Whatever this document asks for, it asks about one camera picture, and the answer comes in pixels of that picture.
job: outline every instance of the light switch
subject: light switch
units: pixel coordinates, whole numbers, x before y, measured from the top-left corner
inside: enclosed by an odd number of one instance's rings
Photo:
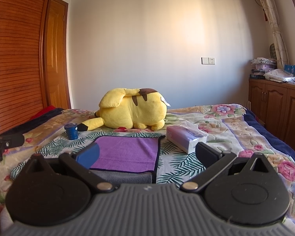
[[[202,64],[208,65],[208,57],[202,57]]]
[[[208,58],[208,63],[209,65],[215,65],[215,58],[214,57]]]

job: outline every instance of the dark blue blanket edge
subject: dark blue blanket edge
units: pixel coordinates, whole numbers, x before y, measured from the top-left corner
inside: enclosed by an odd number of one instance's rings
[[[256,121],[255,115],[252,111],[247,109],[246,114],[244,114],[244,120],[248,123],[249,126],[254,127],[261,135],[263,135],[268,140],[270,145],[273,146],[273,148],[291,156],[295,161],[295,151],[286,143],[273,136],[269,131],[262,127],[261,124]]]
[[[53,109],[35,119],[32,119],[30,121],[27,121],[19,126],[16,126],[12,129],[9,129],[8,131],[3,132],[0,134],[1,136],[6,136],[6,135],[12,135],[12,134],[25,134],[29,132],[30,130],[33,130],[34,128],[37,128],[39,125],[42,125],[49,119],[61,114],[61,111],[63,111],[63,108],[56,108]]]

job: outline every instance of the wooden wardrobe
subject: wooden wardrobe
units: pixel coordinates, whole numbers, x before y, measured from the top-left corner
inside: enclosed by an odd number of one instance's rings
[[[45,24],[50,0],[0,0],[0,133],[47,106]]]

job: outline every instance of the black round pad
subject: black round pad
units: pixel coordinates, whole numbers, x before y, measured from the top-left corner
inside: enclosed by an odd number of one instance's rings
[[[78,216],[90,201],[90,190],[70,176],[36,172],[12,185],[6,206],[13,220],[51,226]]]
[[[282,219],[289,207],[289,196],[278,179],[257,171],[221,177],[208,185],[204,197],[210,209],[226,221],[267,225]]]

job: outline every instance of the gray ribbed cover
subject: gray ribbed cover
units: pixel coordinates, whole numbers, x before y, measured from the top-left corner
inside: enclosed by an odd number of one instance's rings
[[[97,195],[82,215],[67,223],[32,227],[15,222],[3,235],[290,236],[292,233],[280,223],[263,228],[227,223],[215,217],[198,195],[181,192],[174,184],[123,184],[113,193]]]

